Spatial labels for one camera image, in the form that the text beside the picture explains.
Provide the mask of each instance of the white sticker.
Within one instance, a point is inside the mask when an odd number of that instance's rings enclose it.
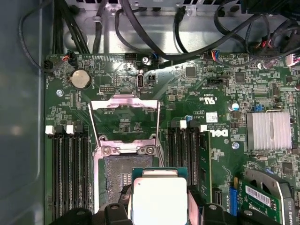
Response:
[[[265,205],[271,207],[271,200],[269,197],[259,193],[258,191],[255,191],[254,189],[246,186],[246,193],[255,199],[259,200],[260,202],[264,203]]]
[[[217,123],[218,122],[218,113],[217,112],[207,112],[206,113],[206,122],[207,123]]]

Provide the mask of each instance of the microchip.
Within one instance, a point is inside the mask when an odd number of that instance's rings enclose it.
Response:
[[[235,119],[235,120],[239,119],[240,116],[241,116],[241,112],[239,112],[239,111],[235,111],[235,112],[232,113],[232,118]]]
[[[245,72],[235,73],[235,82],[236,83],[245,83],[245,81],[246,81],[246,73]]]
[[[293,82],[293,78],[292,78],[291,76],[287,76],[287,77],[286,77],[286,82],[287,82],[287,83]]]
[[[176,109],[176,105],[174,103],[170,103],[169,109],[172,109],[172,110]]]
[[[293,164],[292,163],[282,163],[282,172],[285,174],[293,173]]]
[[[137,54],[136,53],[126,53],[125,60],[128,60],[128,61],[137,60]]]
[[[299,149],[292,149],[292,154],[293,155],[298,155],[299,154]]]
[[[292,149],[296,149],[296,148],[298,148],[298,143],[293,142],[292,143]]]
[[[280,95],[280,90],[278,88],[273,89],[273,95],[274,96],[279,96]]]
[[[195,67],[186,67],[186,76],[195,77],[196,68]]]

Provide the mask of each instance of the integrated circuit chip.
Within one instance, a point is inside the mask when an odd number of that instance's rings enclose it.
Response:
[[[282,172],[285,174],[293,173],[293,164],[292,163],[282,163]]]
[[[245,81],[246,81],[246,73],[245,72],[235,73],[235,82],[236,83],[245,83]]]
[[[195,77],[196,68],[195,67],[186,67],[186,76]]]

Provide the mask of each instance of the gray metal panel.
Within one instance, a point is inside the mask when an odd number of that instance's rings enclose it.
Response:
[[[0,8],[0,224],[3,225],[44,223],[44,156],[40,148],[43,81],[23,55],[17,38],[20,16],[37,4],[37,0],[10,0]],[[43,16],[43,22],[51,24],[51,18],[45,13]],[[24,29],[29,49],[37,60],[42,52],[40,18],[38,14],[30,17]],[[50,32],[49,29],[43,32],[47,47]]]

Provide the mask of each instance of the black dimm slot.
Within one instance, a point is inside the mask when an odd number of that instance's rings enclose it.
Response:
[[[67,159],[66,159],[66,138],[63,136],[61,138],[61,144],[60,144],[60,161],[61,161],[61,207],[62,207],[62,214],[66,213],[66,195],[67,193]]]
[[[60,195],[59,195],[59,139],[58,137],[52,137],[52,201],[53,201],[53,221],[56,220],[60,214]]]
[[[188,178],[187,178],[187,183],[188,185],[192,184],[192,180],[193,180],[193,162],[192,162],[192,149],[193,149],[193,131],[191,130],[191,128],[187,128],[186,129],[186,133],[187,133],[187,174],[188,174]]]
[[[72,193],[73,193],[73,208],[79,208],[79,138],[72,138]]]
[[[200,151],[200,130],[198,127],[194,128],[194,160],[193,160],[193,169],[194,169],[194,185],[199,184],[199,151]]]
[[[168,156],[169,156],[169,166],[175,166],[175,137],[174,137],[174,129],[168,128]]]
[[[85,209],[89,208],[89,153],[88,153],[88,138],[82,138],[82,206]]]
[[[64,210],[66,212],[69,211],[69,191],[70,191],[70,186],[69,186],[69,138],[67,136],[64,137],[64,148],[63,148],[63,155],[64,155],[64,183],[65,183],[65,197],[64,197]]]
[[[185,155],[185,134],[184,131],[179,127],[176,128],[176,137],[177,137],[177,166],[184,166],[184,155]]]

